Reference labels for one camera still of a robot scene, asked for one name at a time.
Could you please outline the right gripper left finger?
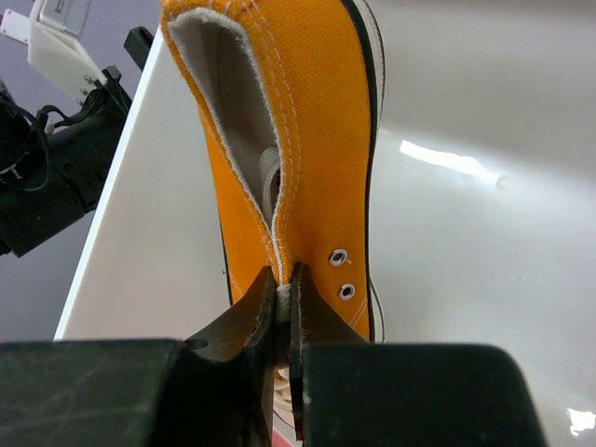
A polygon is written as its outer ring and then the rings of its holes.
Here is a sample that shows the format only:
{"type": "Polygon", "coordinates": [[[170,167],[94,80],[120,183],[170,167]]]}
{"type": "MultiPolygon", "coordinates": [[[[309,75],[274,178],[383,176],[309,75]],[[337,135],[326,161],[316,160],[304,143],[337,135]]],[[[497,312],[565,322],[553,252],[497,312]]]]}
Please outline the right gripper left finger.
{"type": "Polygon", "coordinates": [[[1,347],[5,446],[267,446],[275,281],[190,338],[1,347]]]}

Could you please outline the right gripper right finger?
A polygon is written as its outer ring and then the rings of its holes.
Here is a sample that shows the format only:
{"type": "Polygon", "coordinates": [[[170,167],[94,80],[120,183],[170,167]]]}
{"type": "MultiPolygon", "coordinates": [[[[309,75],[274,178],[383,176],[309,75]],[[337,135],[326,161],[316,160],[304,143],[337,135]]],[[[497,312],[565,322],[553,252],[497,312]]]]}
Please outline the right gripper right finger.
{"type": "Polygon", "coordinates": [[[543,446],[524,376],[474,344],[373,344],[322,299],[303,264],[291,281],[290,380],[306,446],[543,446]]]}

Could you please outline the orange canvas sneaker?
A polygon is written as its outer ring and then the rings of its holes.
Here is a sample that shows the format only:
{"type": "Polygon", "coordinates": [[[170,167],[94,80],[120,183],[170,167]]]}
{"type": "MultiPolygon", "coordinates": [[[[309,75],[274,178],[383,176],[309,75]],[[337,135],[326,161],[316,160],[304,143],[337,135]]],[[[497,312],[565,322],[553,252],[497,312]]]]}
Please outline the orange canvas sneaker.
{"type": "Polygon", "coordinates": [[[365,1],[166,1],[161,30],[194,95],[233,303],[263,267],[290,321],[294,267],[370,342],[369,197],[386,86],[365,1]]]}

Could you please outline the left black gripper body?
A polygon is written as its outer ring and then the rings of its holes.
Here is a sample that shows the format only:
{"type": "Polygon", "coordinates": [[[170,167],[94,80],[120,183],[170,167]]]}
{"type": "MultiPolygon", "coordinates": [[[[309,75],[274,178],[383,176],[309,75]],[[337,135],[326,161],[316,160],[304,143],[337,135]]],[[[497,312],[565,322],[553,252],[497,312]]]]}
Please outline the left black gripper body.
{"type": "Polygon", "coordinates": [[[1,252],[21,257],[97,208],[131,98],[114,66],[80,110],[36,114],[1,92],[1,252]]]}

